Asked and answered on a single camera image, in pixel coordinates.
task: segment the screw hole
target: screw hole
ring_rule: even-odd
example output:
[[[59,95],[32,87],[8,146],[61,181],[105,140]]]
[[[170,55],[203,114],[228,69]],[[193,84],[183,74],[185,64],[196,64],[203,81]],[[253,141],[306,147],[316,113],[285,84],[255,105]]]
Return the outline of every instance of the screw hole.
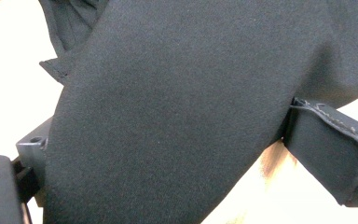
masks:
[[[37,143],[37,142],[40,142],[41,140],[42,140],[42,137],[35,137],[30,140],[30,143]]]

